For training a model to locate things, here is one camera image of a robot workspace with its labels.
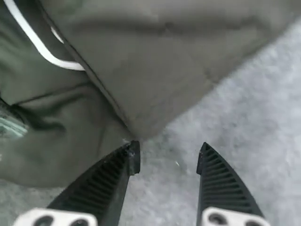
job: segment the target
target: green fabric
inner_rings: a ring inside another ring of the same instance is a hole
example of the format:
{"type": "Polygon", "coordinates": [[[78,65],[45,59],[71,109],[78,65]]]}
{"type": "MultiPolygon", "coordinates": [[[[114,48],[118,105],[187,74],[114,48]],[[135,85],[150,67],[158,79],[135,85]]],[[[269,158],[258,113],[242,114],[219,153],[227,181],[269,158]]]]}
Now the green fabric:
{"type": "Polygon", "coordinates": [[[0,178],[42,187],[157,134],[301,9],[299,0],[15,2],[53,55],[86,70],[43,58],[0,0],[0,97],[30,127],[0,149],[0,178]]]}
{"type": "Polygon", "coordinates": [[[300,10],[299,0],[40,0],[139,137],[193,106],[300,10]]]}
{"type": "MultiPolygon", "coordinates": [[[[16,1],[37,12],[33,1],[16,1]]],[[[43,22],[41,14],[32,21],[43,22]]],[[[50,26],[35,23],[53,54],[72,59],[50,26]]],[[[133,137],[85,72],[45,60],[0,1],[1,98],[30,126],[1,146],[0,178],[26,186],[66,186],[89,166],[133,137]]]]}

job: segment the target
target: gray carpet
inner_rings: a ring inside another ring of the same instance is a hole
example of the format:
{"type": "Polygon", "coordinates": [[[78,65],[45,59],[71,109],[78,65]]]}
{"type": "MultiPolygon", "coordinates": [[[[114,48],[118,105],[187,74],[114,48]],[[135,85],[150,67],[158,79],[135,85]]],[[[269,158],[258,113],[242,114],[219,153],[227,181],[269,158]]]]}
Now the gray carpet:
{"type": "MultiPolygon", "coordinates": [[[[194,225],[204,141],[238,172],[273,226],[301,224],[301,21],[143,143],[120,225],[194,225]]],[[[0,182],[1,226],[58,192],[0,182]]]]}

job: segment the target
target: jacket sleeve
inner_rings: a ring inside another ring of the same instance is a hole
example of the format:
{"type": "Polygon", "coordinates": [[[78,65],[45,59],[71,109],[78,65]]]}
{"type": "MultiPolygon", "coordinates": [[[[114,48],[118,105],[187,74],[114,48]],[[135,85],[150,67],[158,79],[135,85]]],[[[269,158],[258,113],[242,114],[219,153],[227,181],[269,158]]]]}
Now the jacket sleeve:
{"type": "Polygon", "coordinates": [[[90,83],[15,105],[28,133],[0,150],[0,178],[25,186],[66,186],[131,139],[90,83]]]}

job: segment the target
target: black plastic tip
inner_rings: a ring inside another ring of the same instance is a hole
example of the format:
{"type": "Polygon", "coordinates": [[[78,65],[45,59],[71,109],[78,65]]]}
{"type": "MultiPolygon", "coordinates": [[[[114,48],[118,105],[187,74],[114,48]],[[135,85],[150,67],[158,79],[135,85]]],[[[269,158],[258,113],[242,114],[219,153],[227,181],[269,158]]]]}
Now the black plastic tip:
{"type": "Polygon", "coordinates": [[[102,226],[117,226],[129,177],[140,172],[140,144],[133,141],[92,166],[48,208],[90,213],[102,226]]]}
{"type": "Polygon", "coordinates": [[[200,150],[197,173],[201,175],[198,223],[203,210],[208,207],[263,217],[251,193],[234,169],[207,143],[200,150]]]}

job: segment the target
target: white piping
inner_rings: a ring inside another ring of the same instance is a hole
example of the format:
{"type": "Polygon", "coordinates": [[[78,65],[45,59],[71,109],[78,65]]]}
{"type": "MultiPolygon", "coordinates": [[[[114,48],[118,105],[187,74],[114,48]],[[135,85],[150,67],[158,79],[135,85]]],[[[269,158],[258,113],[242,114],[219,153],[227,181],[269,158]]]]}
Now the white piping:
{"type": "Polygon", "coordinates": [[[58,33],[56,32],[56,30],[53,27],[51,27],[51,32],[61,43],[64,43],[63,39],[58,35],[58,33]]]}
{"type": "Polygon", "coordinates": [[[4,0],[4,3],[6,4],[8,10],[10,11],[11,15],[14,17],[14,19],[18,22],[18,24],[21,26],[25,34],[28,36],[28,38],[32,41],[34,46],[36,47],[37,51],[50,63],[70,70],[75,71],[84,71],[82,65],[80,65],[77,62],[73,61],[65,61],[60,60],[53,56],[51,52],[47,49],[47,47],[44,45],[44,43],[41,41],[41,39],[38,37],[38,35],[34,32],[32,27],[28,24],[22,13],[20,12],[18,6],[15,4],[14,0],[4,0]]]}

